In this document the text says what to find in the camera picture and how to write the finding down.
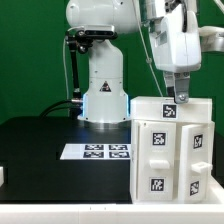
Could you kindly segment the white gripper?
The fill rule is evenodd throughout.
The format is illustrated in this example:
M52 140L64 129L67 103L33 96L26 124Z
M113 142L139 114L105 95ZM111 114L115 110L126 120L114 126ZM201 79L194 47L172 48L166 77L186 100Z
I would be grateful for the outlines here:
M177 104L189 100L190 74L201 66L201 47L196 15L188 11L184 15L179 4L164 16L159 30L150 32L149 39L155 66L163 73L166 93Z

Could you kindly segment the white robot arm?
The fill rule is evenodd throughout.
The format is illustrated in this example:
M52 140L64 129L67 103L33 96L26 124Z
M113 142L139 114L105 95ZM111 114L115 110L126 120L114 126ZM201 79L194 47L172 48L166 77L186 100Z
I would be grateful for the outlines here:
M149 31L153 56L167 93L177 104L189 100L190 73L201 65L197 0L69 0L66 18L75 31L70 52L89 55L89 89L82 121L119 124L129 119L123 90L123 55L112 45L120 34Z

